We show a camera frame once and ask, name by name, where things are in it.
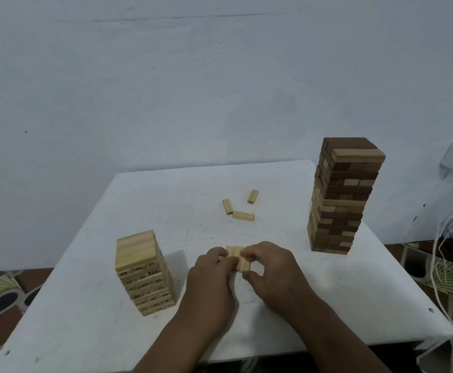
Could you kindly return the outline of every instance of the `person's right hand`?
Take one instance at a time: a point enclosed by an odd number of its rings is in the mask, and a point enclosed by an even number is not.
[[[246,271],[242,275],[267,307],[289,323],[300,311],[305,311],[311,302],[318,299],[304,277],[292,252],[271,242],[248,246],[240,255],[249,262],[259,261],[264,265],[264,274]]]

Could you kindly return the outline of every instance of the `hand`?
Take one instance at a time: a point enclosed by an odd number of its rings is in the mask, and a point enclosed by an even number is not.
[[[304,277],[292,252],[271,242],[246,247],[240,255],[264,265],[264,274],[246,271],[242,275],[267,307],[292,324],[297,312],[305,311],[318,299]]]
[[[186,291],[175,315],[207,345],[221,333],[235,309],[228,278],[238,257],[227,255],[223,247],[214,247],[197,258],[189,270]]]

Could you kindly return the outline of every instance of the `forearm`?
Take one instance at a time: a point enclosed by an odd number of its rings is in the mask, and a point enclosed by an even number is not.
[[[206,348],[194,330],[173,318],[132,373],[190,373]]]
[[[315,359],[319,371],[390,373],[328,304],[316,295],[305,301],[288,321]]]

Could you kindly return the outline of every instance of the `finger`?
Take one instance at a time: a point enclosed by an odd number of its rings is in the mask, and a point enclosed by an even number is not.
[[[218,268],[221,269],[226,275],[229,275],[230,271],[236,266],[238,261],[239,257],[225,257],[218,263]]]
[[[242,277],[251,284],[255,293],[260,296],[263,290],[263,277],[255,273],[254,271],[246,271],[242,274]]]
[[[226,257],[227,255],[228,251],[223,249],[223,247],[213,247],[207,253],[197,258],[196,266],[216,264],[219,261],[219,257]]]
[[[281,249],[276,244],[263,241],[255,245],[247,246],[240,252],[240,255],[242,255],[242,257],[244,257],[249,262],[259,261],[263,263],[269,259],[271,253],[273,252],[273,248]]]

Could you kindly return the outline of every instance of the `person's left hand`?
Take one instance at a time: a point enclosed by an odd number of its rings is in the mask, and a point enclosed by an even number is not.
[[[207,345],[223,331],[235,309],[228,278],[238,257],[227,255],[223,247],[214,247],[197,258],[189,270],[186,291],[175,315],[175,320],[192,327]]]

